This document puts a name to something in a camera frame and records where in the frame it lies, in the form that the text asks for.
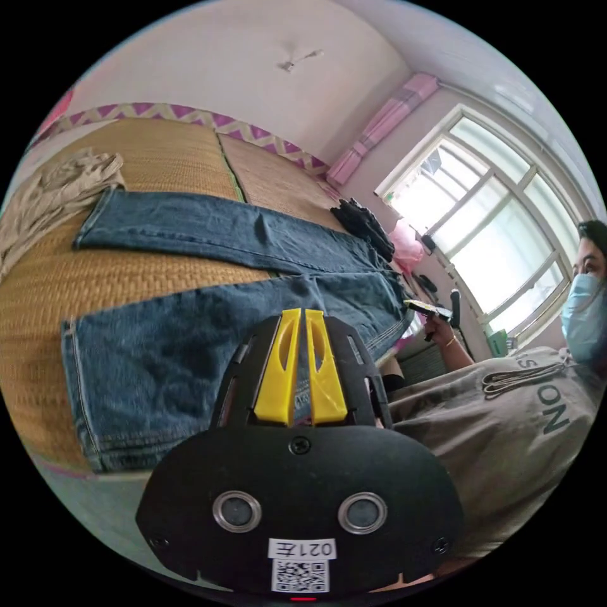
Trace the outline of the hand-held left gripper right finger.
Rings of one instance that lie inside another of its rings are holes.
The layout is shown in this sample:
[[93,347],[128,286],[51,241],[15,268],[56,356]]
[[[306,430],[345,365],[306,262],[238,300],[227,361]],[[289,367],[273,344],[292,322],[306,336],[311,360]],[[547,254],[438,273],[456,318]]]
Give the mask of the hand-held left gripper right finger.
[[312,425],[340,425],[346,420],[347,407],[324,313],[305,310],[305,330]]

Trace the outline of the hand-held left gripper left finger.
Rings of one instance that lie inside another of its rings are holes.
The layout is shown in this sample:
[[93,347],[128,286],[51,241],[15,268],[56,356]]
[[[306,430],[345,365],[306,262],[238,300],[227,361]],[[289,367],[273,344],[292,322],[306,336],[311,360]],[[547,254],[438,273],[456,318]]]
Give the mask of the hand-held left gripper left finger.
[[259,422],[293,424],[301,318],[300,309],[281,313],[255,400],[254,414]]

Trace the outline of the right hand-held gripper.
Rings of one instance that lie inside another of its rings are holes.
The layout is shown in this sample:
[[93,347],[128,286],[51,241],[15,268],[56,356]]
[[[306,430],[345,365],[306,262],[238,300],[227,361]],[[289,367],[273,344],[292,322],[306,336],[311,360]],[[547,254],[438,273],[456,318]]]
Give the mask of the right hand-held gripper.
[[451,322],[451,318],[453,317],[452,310],[431,305],[420,300],[406,299],[404,300],[404,304],[424,317],[438,317],[445,322]]

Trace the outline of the person's right hand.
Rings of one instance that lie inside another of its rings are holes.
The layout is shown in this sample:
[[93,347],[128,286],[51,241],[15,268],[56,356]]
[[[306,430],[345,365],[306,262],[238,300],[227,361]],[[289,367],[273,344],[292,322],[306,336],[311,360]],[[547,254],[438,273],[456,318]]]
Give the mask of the person's right hand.
[[426,341],[432,341],[440,349],[448,348],[457,341],[450,324],[438,316],[426,317],[424,335]]

